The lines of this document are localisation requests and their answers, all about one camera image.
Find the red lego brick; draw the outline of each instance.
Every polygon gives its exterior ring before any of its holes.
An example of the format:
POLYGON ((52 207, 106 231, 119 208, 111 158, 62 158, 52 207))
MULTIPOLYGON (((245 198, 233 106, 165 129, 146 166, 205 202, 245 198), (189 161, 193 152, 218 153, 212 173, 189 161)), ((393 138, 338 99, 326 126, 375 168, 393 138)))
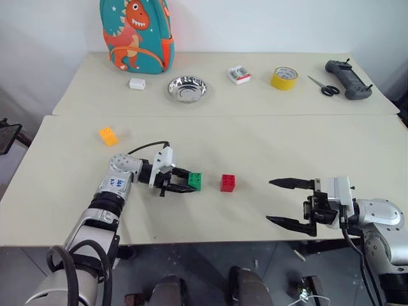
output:
POLYGON ((232 193, 235 188, 235 175, 223 174, 221 177, 221 191, 232 193))

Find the black cable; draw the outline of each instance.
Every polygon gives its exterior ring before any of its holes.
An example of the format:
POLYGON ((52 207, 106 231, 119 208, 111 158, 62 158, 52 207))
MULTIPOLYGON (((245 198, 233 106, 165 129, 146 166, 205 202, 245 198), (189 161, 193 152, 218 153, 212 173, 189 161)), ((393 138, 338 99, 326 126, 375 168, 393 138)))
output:
POLYGON ((84 240, 84 241, 81 241, 76 246, 74 246, 71 250, 69 250, 69 253, 73 254, 77 250, 79 250, 79 248, 85 245, 92 247, 95 250, 95 252, 98 254, 99 259, 101 260, 103 278, 104 278, 102 306, 110 306, 112 302, 112 267, 110 266, 108 255, 106 255, 102 246, 98 244, 96 241, 84 240))
POLYGON ((75 264, 72 257, 69 255, 68 251, 59 245, 55 245, 47 251, 47 265, 51 272, 55 272, 57 267, 52 261, 52 255, 56 251, 62 260, 64 265, 66 281, 68 287, 68 306, 78 306, 79 305, 79 288, 78 288, 78 277, 77 271, 75 270, 75 264))
POLYGON ((363 282, 365 285, 365 288, 367 289, 368 296, 370 297, 371 303, 373 306, 377 306, 374 297, 372 296, 370 287, 368 286, 368 281, 367 281, 367 275, 365 274, 365 262, 364 262, 364 254, 355 246, 353 241, 351 241, 349 233, 345 228, 342 229, 342 233, 344 236, 344 239, 347 241, 347 244, 350 245, 350 247, 355 250, 359 255, 360 255, 360 270, 361 270, 361 276, 363 277, 363 282))
MULTIPOLYGON (((364 237, 363 237, 363 236, 361 237, 361 245, 364 245, 364 237)), ((379 303, 380 306, 383 306, 383 299, 381 298, 380 291, 378 290, 378 286, 377 286, 377 284, 375 283, 374 276, 372 275, 372 271, 371 271, 370 265, 369 265, 369 263, 368 263, 368 261, 367 261, 367 257, 366 257, 366 255, 365 255, 365 248, 364 248, 364 247, 361 247, 361 251, 362 251, 362 253, 363 253, 363 255, 364 255, 365 267, 366 267, 366 269, 367 269, 367 271, 368 271, 368 275, 370 276, 371 282, 372 282, 372 284, 373 284, 374 291, 375 291, 375 295, 376 295, 376 297, 377 297, 378 303, 379 303)))
POLYGON ((170 145, 170 143, 169 143, 169 142, 166 142, 166 141, 152 142, 152 143, 148 143, 148 144, 146 144, 146 145, 142 145, 141 147, 135 148, 134 150, 130 151, 128 154, 129 154, 129 155, 130 155, 130 154, 133 154, 133 153, 135 153, 136 151, 142 150, 142 149, 147 148, 147 147, 151 147, 152 145, 162 145, 162 144, 163 144, 163 148, 168 147, 168 146, 170 145))

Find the dinosaur backpack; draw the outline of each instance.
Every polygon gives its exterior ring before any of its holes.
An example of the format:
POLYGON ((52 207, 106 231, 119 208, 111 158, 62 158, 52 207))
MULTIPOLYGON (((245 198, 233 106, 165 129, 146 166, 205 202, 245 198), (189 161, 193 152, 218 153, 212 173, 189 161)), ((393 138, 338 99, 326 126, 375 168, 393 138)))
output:
POLYGON ((171 67, 174 42, 165 0, 100 0, 109 60, 120 70, 158 74, 171 67))

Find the black remote controller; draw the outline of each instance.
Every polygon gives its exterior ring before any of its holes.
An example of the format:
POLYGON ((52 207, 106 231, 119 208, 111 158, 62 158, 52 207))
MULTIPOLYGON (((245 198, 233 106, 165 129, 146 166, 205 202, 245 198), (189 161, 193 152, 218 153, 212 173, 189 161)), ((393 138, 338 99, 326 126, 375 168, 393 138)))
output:
POLYGON ((326 64, 326 71, 334 73, 335 76, 342 82, 346 88, 345 96, 349 100, 360 100, 371 96, 372 91, 370 86, 366 86, 357 74, 351 69, 352 66, 346 62, 328 61, 326 64))

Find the stainless steel bowl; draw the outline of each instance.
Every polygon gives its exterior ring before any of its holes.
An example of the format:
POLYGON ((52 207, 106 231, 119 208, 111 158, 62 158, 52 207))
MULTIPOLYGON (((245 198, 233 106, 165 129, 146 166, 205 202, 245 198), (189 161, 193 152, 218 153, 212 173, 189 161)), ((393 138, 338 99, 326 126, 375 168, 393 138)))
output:
POLYGON ((195 76, 180 76, 168 84, 169 94, 183 103, 197 102, 206 91, 205 83, 195 76))

